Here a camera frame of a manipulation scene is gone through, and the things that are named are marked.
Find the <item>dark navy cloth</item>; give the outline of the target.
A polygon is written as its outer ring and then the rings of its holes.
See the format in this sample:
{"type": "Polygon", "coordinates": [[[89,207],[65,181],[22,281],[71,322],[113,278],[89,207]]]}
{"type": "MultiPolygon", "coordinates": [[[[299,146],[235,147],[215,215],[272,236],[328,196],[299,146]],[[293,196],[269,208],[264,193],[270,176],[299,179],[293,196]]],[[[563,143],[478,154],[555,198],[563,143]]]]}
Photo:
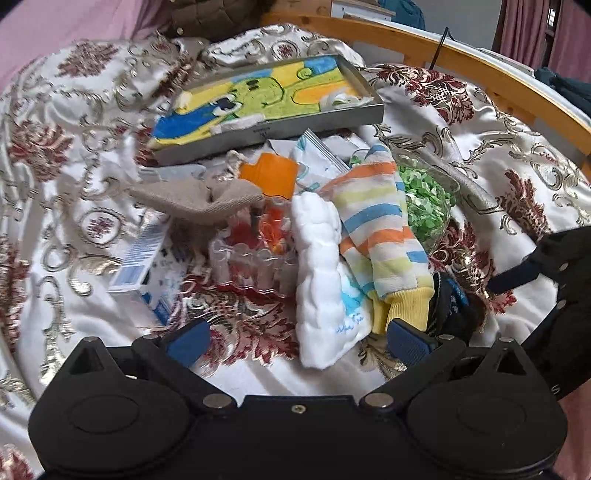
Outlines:
{"type": "Polygon", "coordinates": [[[462,287],[447,273],[433,275],[435,293],[430,301],[427,334],[452,335],[469,344],[477,328],[477,314],[462,287]]]}

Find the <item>white muslin cloth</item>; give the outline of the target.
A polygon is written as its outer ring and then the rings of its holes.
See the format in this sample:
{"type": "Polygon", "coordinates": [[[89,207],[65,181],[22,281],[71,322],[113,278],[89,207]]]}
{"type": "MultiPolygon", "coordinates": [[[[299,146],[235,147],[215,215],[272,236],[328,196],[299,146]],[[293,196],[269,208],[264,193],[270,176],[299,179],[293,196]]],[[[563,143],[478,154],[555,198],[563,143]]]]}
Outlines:
{"type": "Polygon", "coordinates": [[[294,196],[291,230],[297,248],[295,333],[301,364],[324,370],[370,334],[373,307],[339,254],[342,222],[332,202],[314,192],[294,196]]]}

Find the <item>striped colourful sock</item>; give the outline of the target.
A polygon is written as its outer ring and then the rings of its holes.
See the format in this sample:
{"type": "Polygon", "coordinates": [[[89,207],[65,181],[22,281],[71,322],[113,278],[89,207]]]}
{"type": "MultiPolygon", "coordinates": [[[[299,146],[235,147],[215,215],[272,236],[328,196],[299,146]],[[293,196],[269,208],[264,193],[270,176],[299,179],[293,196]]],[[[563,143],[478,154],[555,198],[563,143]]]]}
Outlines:
{"type": "Polygon", "coordinates": [[[391,150],[378,143],[362,163],[322,187],[342,222],[339,251],[373,302],[373,327],[393,319],[420,331],[435,293],[429,258],[409,225],[405,185],[391,150]]]}

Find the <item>beige linen pouch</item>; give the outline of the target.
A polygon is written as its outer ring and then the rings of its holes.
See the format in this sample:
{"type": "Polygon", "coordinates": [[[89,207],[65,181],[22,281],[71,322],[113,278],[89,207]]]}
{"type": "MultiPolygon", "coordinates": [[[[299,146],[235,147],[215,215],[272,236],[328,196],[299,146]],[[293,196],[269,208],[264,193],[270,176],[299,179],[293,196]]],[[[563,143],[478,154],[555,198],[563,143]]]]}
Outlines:
{"type": "Polygon", "coordinates": [[[224,222],[243,208],[263,201],[263,192],[248,180],[204,181],[193,177],[142,183],[129,194],[144,206],[197,225],[224,222]]]}

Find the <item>orange cloth roll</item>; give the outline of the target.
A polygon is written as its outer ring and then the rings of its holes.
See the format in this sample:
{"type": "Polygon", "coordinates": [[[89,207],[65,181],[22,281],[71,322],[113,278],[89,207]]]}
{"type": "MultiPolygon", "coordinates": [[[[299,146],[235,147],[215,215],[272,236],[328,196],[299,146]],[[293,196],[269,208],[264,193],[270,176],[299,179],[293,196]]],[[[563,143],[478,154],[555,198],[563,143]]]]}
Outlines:
{"type": "Polygon", "coordinates": [[[296,189],[297,162],[274,153],[264,152],[256,163],[243,163],[239,178],[255,184],[269,197],[290,200],[296,189]]]}

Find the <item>white wet wipe packet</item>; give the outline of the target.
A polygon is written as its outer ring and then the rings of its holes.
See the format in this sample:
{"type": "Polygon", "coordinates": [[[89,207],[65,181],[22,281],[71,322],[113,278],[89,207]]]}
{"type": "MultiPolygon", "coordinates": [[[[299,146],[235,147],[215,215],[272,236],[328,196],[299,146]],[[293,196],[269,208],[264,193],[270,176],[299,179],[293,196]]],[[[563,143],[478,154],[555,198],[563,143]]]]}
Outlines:
{"type": "Polygon", "coordinates": [[[297,163],[297,192],[317,191],[332,179],[349,171],[349,166],[332,153],[311,129],[304,131],[291,150],[297,163]]]}

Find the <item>blue white carton box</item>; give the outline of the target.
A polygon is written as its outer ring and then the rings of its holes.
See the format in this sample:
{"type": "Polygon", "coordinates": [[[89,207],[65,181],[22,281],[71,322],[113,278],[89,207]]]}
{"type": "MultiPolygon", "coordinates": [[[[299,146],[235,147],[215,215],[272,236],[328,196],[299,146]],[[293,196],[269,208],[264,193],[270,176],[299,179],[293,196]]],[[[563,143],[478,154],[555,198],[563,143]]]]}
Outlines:
{"type": "Polygon", "coordinates": [[[138,327],[165,327],[190,264],[173,242],[172,221],[157,219],[142,230],[112,278],[108,293],[138,327]]]}

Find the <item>bag of green confetti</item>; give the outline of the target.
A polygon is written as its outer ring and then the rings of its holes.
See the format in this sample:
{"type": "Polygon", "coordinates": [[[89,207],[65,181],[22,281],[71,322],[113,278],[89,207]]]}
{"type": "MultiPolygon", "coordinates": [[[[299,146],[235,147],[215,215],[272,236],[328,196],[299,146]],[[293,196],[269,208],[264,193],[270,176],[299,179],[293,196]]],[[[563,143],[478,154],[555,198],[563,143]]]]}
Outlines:
{"type": "Polygon", "coordinates": [[[353,262],[427,265],[423,240],[441,236],[453,206],[427,169],[401,165],[382,144],[322,190],[342,222],[339,254],[353,262]]]}

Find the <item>grey tray with cartoon towel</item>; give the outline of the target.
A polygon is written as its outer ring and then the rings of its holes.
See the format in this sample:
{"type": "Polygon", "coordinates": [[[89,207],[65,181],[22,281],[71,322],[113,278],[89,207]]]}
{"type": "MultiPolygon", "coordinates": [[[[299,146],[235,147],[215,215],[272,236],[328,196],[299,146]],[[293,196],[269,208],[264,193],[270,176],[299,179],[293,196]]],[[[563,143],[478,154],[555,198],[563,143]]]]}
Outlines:
{"type": "Polygon", "coordinates": [[[384,103],[338,54],[250,65],[185,87],[153,127],[160,166],[315,133],[378,124],[384,103]]]}

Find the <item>brown quilted jacket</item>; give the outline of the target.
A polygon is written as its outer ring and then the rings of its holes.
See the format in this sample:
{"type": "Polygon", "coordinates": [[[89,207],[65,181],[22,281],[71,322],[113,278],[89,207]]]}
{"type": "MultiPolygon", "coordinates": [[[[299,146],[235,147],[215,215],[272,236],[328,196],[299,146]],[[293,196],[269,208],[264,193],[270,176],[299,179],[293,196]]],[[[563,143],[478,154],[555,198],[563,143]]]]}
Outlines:
{"type": "Polygon", "coordinates": [[[170,21],[164,33],[217,42],[259,25],[273,0],[186,0],[170,2],[170,21]]]}

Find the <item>pink bed sheet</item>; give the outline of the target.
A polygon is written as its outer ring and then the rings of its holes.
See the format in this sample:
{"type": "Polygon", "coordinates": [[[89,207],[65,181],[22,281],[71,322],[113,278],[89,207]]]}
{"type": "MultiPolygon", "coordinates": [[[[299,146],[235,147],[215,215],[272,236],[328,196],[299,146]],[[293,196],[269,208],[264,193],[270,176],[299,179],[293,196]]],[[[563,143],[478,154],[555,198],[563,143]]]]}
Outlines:
{"type": "Polygon", "coordinates": [[[1,20],[1,85],[79,40],[142,39],[168,18],[163,1],[21,1],[1,20]]]}

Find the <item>wooden bed frame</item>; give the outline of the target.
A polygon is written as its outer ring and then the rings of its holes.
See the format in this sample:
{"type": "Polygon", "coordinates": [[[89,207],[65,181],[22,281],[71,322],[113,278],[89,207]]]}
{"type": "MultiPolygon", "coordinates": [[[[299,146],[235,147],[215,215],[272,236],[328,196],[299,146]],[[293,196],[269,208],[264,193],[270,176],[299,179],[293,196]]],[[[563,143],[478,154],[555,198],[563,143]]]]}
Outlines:
{"type": "Polygon", "coordinates": [[[290,23],[304,30],[345,41],[362,42],[404,56],[409,66],[433,61],[441,67],[485,89],[502,111],[529,126],[540,120],[590,155],[590,118],[549,86],[516,67],[455,40],[442,40],[424,32],[385,20],[371,20],[356,14],[329,17],[287,11],[263,15],[260,24],[290,23]]]}

